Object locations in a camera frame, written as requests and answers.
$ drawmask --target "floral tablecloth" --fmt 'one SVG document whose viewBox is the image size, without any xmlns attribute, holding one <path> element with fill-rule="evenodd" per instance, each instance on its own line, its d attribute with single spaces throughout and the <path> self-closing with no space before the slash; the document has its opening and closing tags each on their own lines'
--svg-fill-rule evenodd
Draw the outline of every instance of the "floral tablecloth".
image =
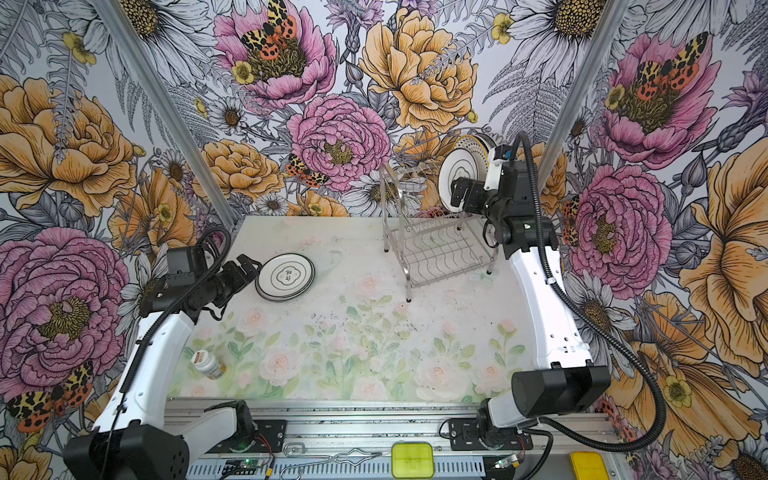
<svg viewBox="0 0 768 480">
<path fill-rule="evenodd" d="M 200 317 L 169 395 L 238 399 L 477 402 L 509 389 L 535 353 L 530 317 L 508 264 L 414 290 L 406 303 L 381 220 L 249 217 L 230 258 L 302 253 L 316 266 L 297 300 L 271 303 L 250 286 L 216 322 Z M 208 349 L 217 380 L 190 364 Z"/>
</svg>

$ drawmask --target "plate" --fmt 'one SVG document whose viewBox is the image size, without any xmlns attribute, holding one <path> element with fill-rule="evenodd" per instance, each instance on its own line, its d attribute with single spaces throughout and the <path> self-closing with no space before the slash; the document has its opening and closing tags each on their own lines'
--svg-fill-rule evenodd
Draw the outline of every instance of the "plate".
<svg viewBox="0 0 768 480">
<path fill-rule="evenodd" d="M 315 278 L 312 261 L 298 253 L 278 255 L 264 264 L 256 281 L 257 292 L 273 302 L 304 294 Z"/>
<path fill-rule="evenodd" d="M 484 134 L 464 135 L 456 142 L 456 148 L 467 150 L 478 165 L 478 180 L 485 180 L 488 173 L 488 156 L 496 143 Z"/>
<path fill-rule="evenodd" d="M 457 178 L 467 177 L 478 179 L 478 165 L 470 152 L 463 148 L 457 148 L 451 152 L 442 162 L 440 174 L 437 179 L 437 189 L 442 204 L 454 214 L 462 211 L 461 207 L 451 205 L 451 185 Z"/>
</svg>

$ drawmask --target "dish rack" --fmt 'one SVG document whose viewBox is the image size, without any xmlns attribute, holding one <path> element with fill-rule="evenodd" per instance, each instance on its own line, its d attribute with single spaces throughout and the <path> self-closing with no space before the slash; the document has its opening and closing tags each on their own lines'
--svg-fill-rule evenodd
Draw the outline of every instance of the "dish rack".
<svg viewBox="0 0 768 480">
<path fill-rule="evenodd" d="M 461 212 L 420 218 L 409 214 L 401 179 L 414 176 L 437 178 L 439 171 L 439 164 L 399 167 L 397 172 L 388 164 L 379 168 L 384 251 L 389 252 L 390 247 L 394 249 L 406 277 L 408 302 L 412 299 L 412 289 L 419 286 L 478 268 L 485 268 L 490 275 L 498 255 L 498 248 L 490 248 L 480 236 L 480 216 Z M 387 193 L 395 201 L 396 217 L 388 218 Z"/>
</svg>

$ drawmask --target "black cable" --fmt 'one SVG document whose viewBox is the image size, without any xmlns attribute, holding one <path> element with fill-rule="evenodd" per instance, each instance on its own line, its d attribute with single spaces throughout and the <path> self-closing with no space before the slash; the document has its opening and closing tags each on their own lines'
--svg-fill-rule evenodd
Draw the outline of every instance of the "black cable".
<svg viewBox="0 0 768 480">
<path fill-rule="evenodd" d="M 544 462 L 547 461 L 547 457 L 549 457 L 549 452 L 552 451 L 552 444 L 554 443 L 554 437 L 550 432 L 547 432 L 546 430 L 536 430 L 536 429 L 523 429 L 524 433 L 527 433 L 529 435 L 541 435 L 542 437 L 547 437 L 547 446 L 544 447 L 544 452 L 541 454 L 541 458 L 536 462 L 536 465 L 533 466 L 533 469 L 528 472 L 528 474 L 521 478 L 520 480 L 531 480 L 534 475 L 538 473 L 539 470 L 541 470 L 541 467 L 544 466 Z"/>
<path fill-rule="evenodd" d="M 448 423 L 449 420 L 450 419 L 443 420 L 442 423 L 440 424 L 440 426 L 437 429 L 437 434 L 440 435 L 441 439 L 446 439 L 446 440 L 450 440 L 451 439 L 450 436 L 445 437 L 445 436 L 442 435 L 442 427 L 445 426 L 445 424 Z"/>
<path fill-rule="evenodd" d="M 200 245 L 202 243 L 205 243 L 207 241 L 207 238 L 212 234 L 219 232 L 224 237 L 224 252 L 222 252 L 218 258 L 214 260 L 214 263 L 206 270 L 203 275 L 200 276 L 199 279 L 195 281 L 189 288 L 187 288 L 184 293 L 182 293 L 178 298 L 176 298 L 171 305 L 168 306 L 163 312 L 160 314 L 160 316 L 157 318 L 157 320 L 154 321 L 152 326 L 147 330 L 147 332 L 144 334 L 144 337 L 139 342 L 139 346 L 136 348 L 136 354 L 134 355 L 133 360 L 131 360 L 131 364 L 127 369 L 127 372 L 125 373 L 125 377 L 123 378 L 123 383 L 120 387 L 120 393 L 123 394 L 123 396 L 120 399 L 120 403 L 118 404 L 118 410 L 117 413 L 114 416 L 114 421 L 112 422 L 112 427 L 109 429 L 109 436 L 107 437 L 107 445 L 106 445 L 106 451 L 104 453 L 104 463 L 101 466 L 101 474 L 99 475 L 99 480 L 104 480 L 104 472 L 107 469 L 107 460 L 109 457 L 109 447 L 112 441 L 112 433 L 114 432 L 114 427 L 118 423 L 118 418 L 120 417 L 120 414 L 123 411 L 123 402 L 125 401 L 125 394 L 131 389 L 131 386 L 133 385 L 134 379 L 136 378 L 136 373 L 139 370 L 139 365 L 141 364 L 141 360 L 144 358 L 144 355 L 147 352 L 147 348 L 150 345 L 150 342 L 152 341 L 152 337 L 154 334 L 160 329 L 160 327 L 163 325 L 163 322 L 166 318 L 172 313 L 177 312 L 180 310 L 180 308 L 183 306 L 184 302 L 189 298 L 197 289 L 202 285 L 203 283 L 207 282 L 214 274 L 216 274 L 219 269 L 221 268 L 221 264 L 224 261 L 225 258 L 227 258 L 227 253 L 229 253 L 231 244 L 232 244 L 232 236 L 230 235 L 229 231 L 225 230 L 222 227 L 212 227 L 208 230 L 205 230 L 202 235 L 200 235 L 200 239 L 197 241 L 197 245 Z"/>
<path fill-rule="evenodd" d="M 118 412 L 114 414 L 114 420 L 112 421 L 112 427 L 109 428 L 109 436 L 107 437 L 107 447 L 104 450 L 104 461 L 101 463 L 101 474 L 98 476 L 99 480 L 104 480 L 104 473 L 107 471 L 107 459 L 109 458 L 109 444 L 112 443 L 112 432 L 114 432 L 114 426 L 118 424 L 120 414 L 123 412 L 123 402 L 125 401 L 125 394 L 120 398 L 118 403 Z"/>
<path fill-rule="evenodd" d="M 592 320 L 579 308 L 579 306 L 571 300 L 570 297 L 560 288 L 557 280 L 552 276 L 552 269 L 549 266 L 547 260 L 547 250 L 545 249 L 544 228 L 541 225 L 541 198 L 538 195 L 538 170 L 536 163 L 533 161 L 533 152 L 531 151 L 531 141 L 528 139 L 528 135 L 521 131 L 515 138 L 515 142 L 512 145 L 512 152 L 516 152 L 518 147 L 522 144 L 523 151 L 525 152 L 525 166 L 528 170 L 528 181 L 531 184 L 533 190 L 533 205 L 535 210 L 534 222 L 536 226 L 536 246 L 538 248 L 538 258 L 541 261 L 541 268 L 544 270 L 547 283 L 554 290 L 560 300 L 576 315 L 582 322 L 584 322 L 589 328 L 591 328 L 599 336 L 602 336 L 611 346 L 613 346 L 622 356 L 624 356 L 629 362 L 637 369 L 643 380 L 648 384 L 651 396 L 654 398 L 654 405 L 656 407 L 656 417 L 654 423 L 647 430 L 645 435 L 641 436 L 637 440 L 633 440 L 628 443 L 606 443 L 598 442 L 596 440 L 585 437 L 579 433 L 574 432 L 567 426 L 558 422 L 557 420 L 549 417 L 538 417 L 538 421 L 549 425 L 560 433 L 572 438 L 573 440 L 592 447 L 593 449 L 603 450 L 605 452 L 632 452 L 649 446 L 653 443 L 661 431 L 664 429 L 664 424 L 667 422 L 667 403 L 664 400 L 664 394 L 659 388 L 659 384 L 656 382 L 653 374 L 643 365 L 640 359 L 621 342 L 616 340 L 610 333 L 604 332 L 599 326 L 595 325 Z"/>
<path fill-rule="evenodd" d="M 128 390 L 131 389 L 131 386 L 133 385 L 134 378 L 136 377 L 136 373 L 139 370 L 139 365 L 141 364 L 141 360 L 144 358 L 144 355 L 147 352 L 147 348 L 150 345 L 150 342 L 152 341 L 152 337 L 154 334 L 160 329 L 160 327 L 163 325 L 163 322 L 166 318 L 172 313 L 175 313 L 181 309 L 181 307 L 184 305 L 184 302 L 187 301 L 187 299 L 197 291 L 197 289 L 203 285 L 203 283 L 207 282 L 214 274 L 216 274 L 219 269 L 221 268 L 221 264 L 224 261 L 225 258 L 227 258 L 227 253 L 230 249 L 231 244 L 231 235 L 228 231 L 226 231 L 222 227 L 212 227 L 208 230 L 205 230 L 203 234 L 200 236 L 200 240 L 197 241 L 197 244 L 200 244 L 201 242 L 204 242 L 206 238 L 208 238 L 212 233 L 219 232 L 224 236 L 224 243 L 226 248 L 223 252 L 221 252 L 221 255 L 214 260 L 214 263 L 210 266 L 208 270 L 206 270 L 203 275 L 200 276 L 195 282 L 187 288 L 184 293 L 179 295 L 163 312 L 160 314 L 160 316 L 157 318 L 157 320 L 154 321 L 151 327 L 149 327 L 149 330 L 147 330 L 147 333 L 144 334 L 144 337 L 139 342 L 139 346 L 136 348 L 136 354 L 134 355 L 134 359 L 131 361 L 131 365 L 128 367 L 127 372 L 125 373 L 125 378 L 123 380 L 123 384 L 120 387 L 120 391 L 122 393 L 126 393 Z"/>
</svg>

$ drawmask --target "red wire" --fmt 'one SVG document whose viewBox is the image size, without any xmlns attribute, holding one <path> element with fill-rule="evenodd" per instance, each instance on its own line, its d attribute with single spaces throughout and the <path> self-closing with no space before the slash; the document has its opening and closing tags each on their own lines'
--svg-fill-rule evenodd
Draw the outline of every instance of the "red wire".
<svg viewBox="0 0 768 480">
<path fill-rule="evenodd" d="M 520 440 L 520 447 L 523 449 L 523 452 L 522 452 L 523 458 L 520 458 L 520 462 L 522 462 L 523 460 L 525 460 L 525 443 L 523 442 L 523 438 L 520 435 L 518 435 L 518 439 Z"/>
</svg>

